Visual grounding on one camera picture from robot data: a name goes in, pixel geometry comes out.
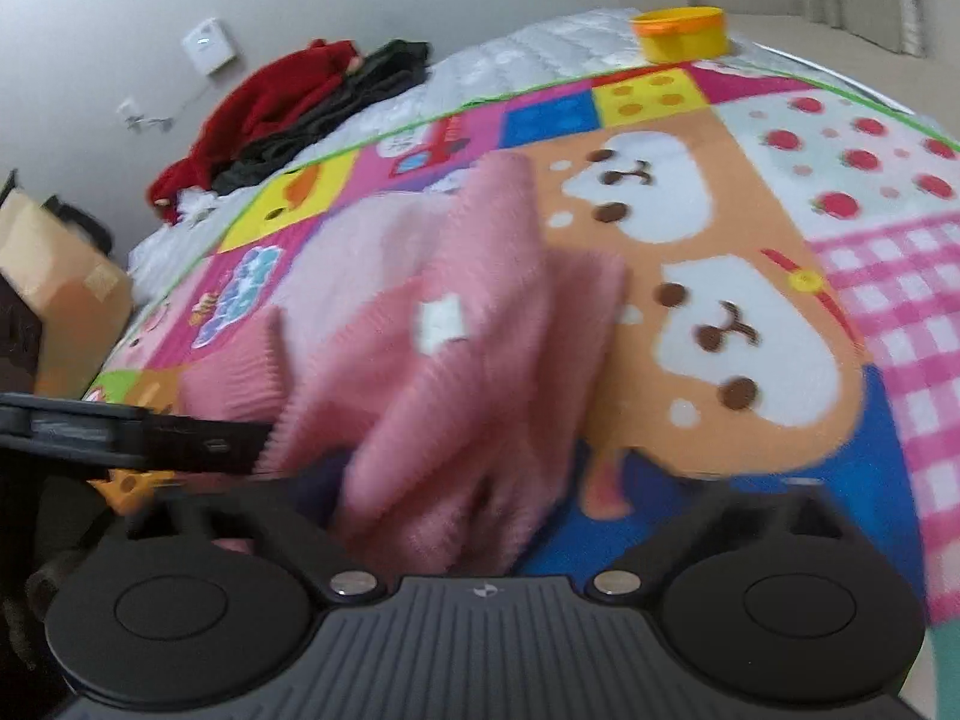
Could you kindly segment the dark gloved left hand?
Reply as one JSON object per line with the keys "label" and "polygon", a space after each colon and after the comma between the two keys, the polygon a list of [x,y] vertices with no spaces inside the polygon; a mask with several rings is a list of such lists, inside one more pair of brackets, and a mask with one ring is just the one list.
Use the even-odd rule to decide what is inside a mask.
{"label": "dark gloved left hand", "polygon": [[2,697],[28,713],[64,694],[44,634],[49,603],[116,520],[86,481],[2,476]]}

